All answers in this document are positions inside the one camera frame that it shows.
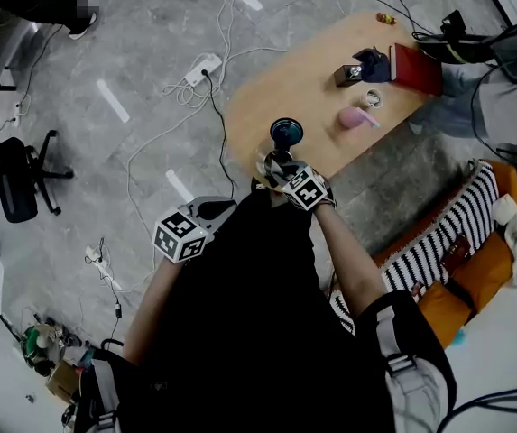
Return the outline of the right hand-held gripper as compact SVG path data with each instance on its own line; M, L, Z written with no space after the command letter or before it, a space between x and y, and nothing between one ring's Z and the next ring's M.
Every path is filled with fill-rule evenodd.
M336 205L324 178L305 162L293 160L289 152L278 151L275 160L266 160L264 177L272 189L282 187L287 199L305 211L323 204Z

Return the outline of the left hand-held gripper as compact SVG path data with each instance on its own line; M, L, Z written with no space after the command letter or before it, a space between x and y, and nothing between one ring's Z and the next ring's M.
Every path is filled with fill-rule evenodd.
M198 257L236 208L233 199L213 196L197 197L187 205L171 207L154 223L152 246L172 263Z

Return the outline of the steel kettle with teal lid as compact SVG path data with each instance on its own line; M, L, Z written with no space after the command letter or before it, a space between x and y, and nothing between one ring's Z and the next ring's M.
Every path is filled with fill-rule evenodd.
M262 141L254 152L254 166L256 171L264 177L264 162L275 160L278 151L289 152L293 160L297 160L291 153L291 148L297 145L303 138L304 132L301 124L295 119L283 117L275 120L270 127L270 136Z

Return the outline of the person's left forearm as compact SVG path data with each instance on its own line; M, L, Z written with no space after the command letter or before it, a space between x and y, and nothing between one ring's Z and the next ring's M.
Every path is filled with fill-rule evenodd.
M131 364L140 365L147 356L162 312L183 266L184 263L163 259L153 275L124 340L123 358Z

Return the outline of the person's right forearm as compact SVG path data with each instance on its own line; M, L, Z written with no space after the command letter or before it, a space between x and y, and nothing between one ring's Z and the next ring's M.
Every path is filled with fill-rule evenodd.
M357 320L386 294L381 273L333 206L319 205L314 215L326 240L349 314Z

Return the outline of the low wooden table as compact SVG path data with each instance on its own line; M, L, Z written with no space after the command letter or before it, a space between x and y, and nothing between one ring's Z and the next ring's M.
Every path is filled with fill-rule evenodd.
M229 99L225 113L228 148L235 160L247 174L257 177L257 152L269 141L272 123L293 118L304 131L293 156L332 178L428 99L395 84L377 84L375 89L382 93L384 103L371 115L378 126L363 124L347 130L338 123L339 111L355 105L371 85L339 88L335 71L353 63L353 54L362 49L375 47L387 53L396 43L417 46L401 23L387 25L377 21L374 11L358 11L246 81Z

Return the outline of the small brown box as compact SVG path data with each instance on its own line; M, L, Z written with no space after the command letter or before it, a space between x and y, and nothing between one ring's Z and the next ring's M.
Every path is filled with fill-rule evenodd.
M343 65L338 68L333 78L337 88L347 88L363 80L361 65Z

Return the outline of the person's black shirt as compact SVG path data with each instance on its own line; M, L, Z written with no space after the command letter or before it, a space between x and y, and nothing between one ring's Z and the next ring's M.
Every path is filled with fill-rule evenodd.
M244 198L184 263L143 362L97 354L74 433L437 430L457 398L444 349L408 291L351 317L315 209Z

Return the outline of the white power strip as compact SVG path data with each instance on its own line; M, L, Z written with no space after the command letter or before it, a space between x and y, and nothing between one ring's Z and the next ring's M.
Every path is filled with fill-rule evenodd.
M100 273L100 277L108 280L116 291L122 291L122 287L115 280L111 253L105 244L98 247L87 245L84 260L86 264L95 266Z
M185 75L184 79L190 87L195 88L206 78L206 75L220 68L222 64L222 59L216 54L201 53L194 61L193 67Z

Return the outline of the dark blue cloth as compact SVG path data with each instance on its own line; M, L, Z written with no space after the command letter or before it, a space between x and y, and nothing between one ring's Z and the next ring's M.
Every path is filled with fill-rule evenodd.
M353 58L362 68L361 77L364 82L378 84L391 81L389 58L375 47L362 49Z

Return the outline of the red book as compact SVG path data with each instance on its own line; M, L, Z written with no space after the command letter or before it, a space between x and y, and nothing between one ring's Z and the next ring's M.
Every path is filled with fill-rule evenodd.
M441 63L420 50L395 43L390 47L391 82L425 95L443 93Z

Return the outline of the black office chair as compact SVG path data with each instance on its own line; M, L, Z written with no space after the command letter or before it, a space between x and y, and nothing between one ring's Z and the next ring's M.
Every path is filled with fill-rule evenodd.
M51 172L44 169L44 162L50 140L59 132L50 130L46 133L42 147L37 151L25 144L25 161L20 163L0 163L0 202L5 219L11 224L19 224L34 219L38 215L36 195L41 194L49 211L58 216L59 206L51 203L46 180L71 180L74 171Z

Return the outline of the cardboard box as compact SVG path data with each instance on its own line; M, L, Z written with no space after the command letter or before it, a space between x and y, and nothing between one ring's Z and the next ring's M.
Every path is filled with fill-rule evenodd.
M60 361L46 382L46 388L64 402L70 402L79 387L77 370L67 363Z

